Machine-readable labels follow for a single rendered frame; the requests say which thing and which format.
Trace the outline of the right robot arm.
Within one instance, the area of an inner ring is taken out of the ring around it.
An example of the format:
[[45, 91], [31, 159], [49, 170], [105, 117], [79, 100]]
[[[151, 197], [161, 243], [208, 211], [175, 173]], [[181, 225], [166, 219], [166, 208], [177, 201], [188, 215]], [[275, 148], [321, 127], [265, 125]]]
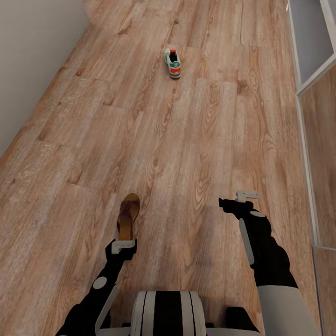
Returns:
[[246, 198], [258, 199], [255, 191], [236, 192], [235, 200], [219, 198], [225, 213], [233, 213], [258, 290], [266, 336], [323, 336], [315, 323], [293, 275], [286, 251], [271, 237], [266, 215]]

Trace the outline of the gym shoe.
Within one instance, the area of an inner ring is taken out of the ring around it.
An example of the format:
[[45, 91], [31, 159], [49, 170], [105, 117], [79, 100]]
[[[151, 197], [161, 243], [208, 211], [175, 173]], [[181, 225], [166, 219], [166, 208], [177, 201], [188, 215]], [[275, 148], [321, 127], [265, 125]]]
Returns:
[[172, 79], [179, 78], [181, 76], [180, 74], [181, 65], [177, 51], [172, 49], [165, 49], [164, 58], [169, 68], [170, 77]]

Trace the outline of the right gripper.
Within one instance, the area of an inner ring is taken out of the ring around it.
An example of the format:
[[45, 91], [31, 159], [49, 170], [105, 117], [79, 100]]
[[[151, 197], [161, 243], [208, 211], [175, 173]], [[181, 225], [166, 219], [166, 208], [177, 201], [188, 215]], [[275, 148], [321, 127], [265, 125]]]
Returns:
[[246, 201], [244, 203], [237, 202], [235, 200], [219, 198], [219, 206], [223, 207], [225, 213], [233, 213], [236, 217], [236, 212], [240, 207], [253, 208], [253, 203], [251, 201]]

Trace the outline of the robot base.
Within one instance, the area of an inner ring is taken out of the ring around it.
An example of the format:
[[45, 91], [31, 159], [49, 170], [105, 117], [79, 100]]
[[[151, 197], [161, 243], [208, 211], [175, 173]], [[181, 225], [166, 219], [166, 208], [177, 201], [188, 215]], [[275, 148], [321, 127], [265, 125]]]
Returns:
[[[206, 336], [264, 336], [252, 323], [243, 307], [228, 307], [226, 309], [226, 328], [216, 328], [212, 322], [206, 322]], [[124, 322], [122, 327], [110, 328], [111, 315], [108, 313], [97, 336], [130, 336], [130, 322]]]

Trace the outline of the sandal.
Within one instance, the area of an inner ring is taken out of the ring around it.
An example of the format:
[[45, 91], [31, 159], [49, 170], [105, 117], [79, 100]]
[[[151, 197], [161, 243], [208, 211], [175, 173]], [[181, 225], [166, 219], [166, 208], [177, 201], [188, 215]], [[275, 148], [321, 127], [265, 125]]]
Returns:
[[121, 203], [117, 220], [119, 240], [133, 239], [133, 225], [140, 211], [140, 199], [135, 193], [128, 194]]

